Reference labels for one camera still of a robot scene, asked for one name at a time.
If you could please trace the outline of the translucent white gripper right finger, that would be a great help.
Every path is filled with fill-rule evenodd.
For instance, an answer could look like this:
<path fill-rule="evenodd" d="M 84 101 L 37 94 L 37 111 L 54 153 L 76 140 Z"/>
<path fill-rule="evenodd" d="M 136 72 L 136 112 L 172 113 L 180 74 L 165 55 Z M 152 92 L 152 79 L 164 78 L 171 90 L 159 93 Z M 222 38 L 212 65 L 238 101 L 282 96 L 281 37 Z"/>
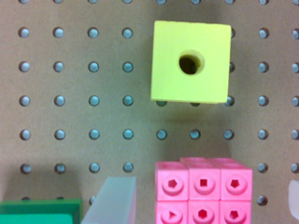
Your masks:
<path fill-rule="evenodd" d="M 299 181 L 297 180 L 290 182 L 288 202 L 292 216 L 299 219 Z"/>

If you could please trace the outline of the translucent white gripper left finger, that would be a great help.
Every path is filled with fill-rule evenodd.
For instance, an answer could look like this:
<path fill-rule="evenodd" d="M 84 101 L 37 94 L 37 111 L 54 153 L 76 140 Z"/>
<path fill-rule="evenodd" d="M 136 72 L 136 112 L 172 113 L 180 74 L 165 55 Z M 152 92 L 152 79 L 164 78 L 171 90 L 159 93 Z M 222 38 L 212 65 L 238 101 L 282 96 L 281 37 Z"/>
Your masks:
<path fill-rule="evenodd" d="M 81 224 L 135 224 L 136 178 L 108 177 Z"/>

